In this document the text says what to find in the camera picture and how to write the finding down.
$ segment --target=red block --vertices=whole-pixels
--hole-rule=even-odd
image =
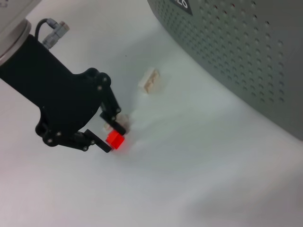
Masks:
[[[106,139],[106,142],[109,143],[109,145],[114,148],[118,149],[119,146],[123,143],[124,137],[121,136],[117,131],[112,130]]]

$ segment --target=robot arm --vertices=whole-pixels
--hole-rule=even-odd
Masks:
[[[21,21],[11,31],[15,32],[14,36],[0,40],[1,45],[16,38],[0,55],[0,78],[39,107],[41,118],[36,133],[46,145],[87,151],[90,145],[96,144],[109,152],[111,147],[91,131],[79,130],[101,107],[100,117],[120,135],[126,133],[116,122],[121,108],[110,88],[111,79],[93,68],[74,75],[48,51],[63,35],[62,28],[67,27],[54,24],[53,33],[42,44],[29,35],[29,22]]]

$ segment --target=white lego brick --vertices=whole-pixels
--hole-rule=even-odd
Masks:
[[[149,68],[145,73],[143,78],[140,80],[138,87],[144,93],[150,93],[155,81],[160,77],[159,72],[155,68]]]
[[[129,132],[129,118],[128,118],[128,115],[118,113],[117,116],[116,116],[116,122],[119,123],[123,128],[125,128],[126,133]],[[103,128],[105,129],[105,131],[112,131],[112,129],[113,129],[108,123],[105,123]]]

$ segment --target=perforated panel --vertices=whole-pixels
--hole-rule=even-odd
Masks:
[[[193,11],[189,15],[169,0],[149,3],[168,32],[215,78],[268,118],[303,138],[299,114],[303,113],[303,94],[298,86],[303,81],[290,72],[294,67],[301,69],[301,63],[289,64],[290,57],[302,55],[301,47],[295,45],[302,36],[302,25],[291,13],[279,12],[283,4],[269,0],[189,0]],[[292,17],[296,22],[287,27]],[[290,35],[294,34],[297,39],[291,41]]]

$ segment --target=cable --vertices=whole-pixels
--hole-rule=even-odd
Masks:
[[[46,22],[47,22],[47,19],[45,18],[45,19],[40,20],[39,23],[37,24],[37,27],[36,27],[36,30],[35,30],[36,40],[38,40],[38,38],[39,38],[39,32],[40,32],[41,26]]]

